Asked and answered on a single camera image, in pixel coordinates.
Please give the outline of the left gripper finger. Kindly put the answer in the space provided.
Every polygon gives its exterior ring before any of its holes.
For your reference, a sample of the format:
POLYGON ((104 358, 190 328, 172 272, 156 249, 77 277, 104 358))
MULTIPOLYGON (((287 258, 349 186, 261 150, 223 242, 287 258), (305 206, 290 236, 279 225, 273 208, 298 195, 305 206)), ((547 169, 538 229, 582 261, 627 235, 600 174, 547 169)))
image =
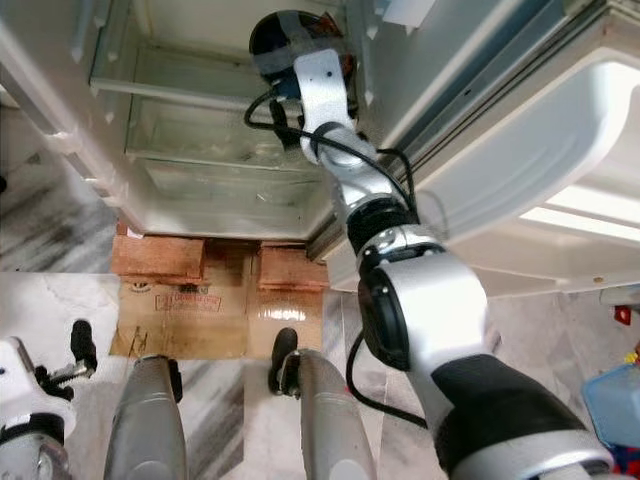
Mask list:
POLYGON ((70 332, 70 352, 76 361, 78 378, 91 378, 99 366, 92 325, 87 320, 74 320, 70 332))

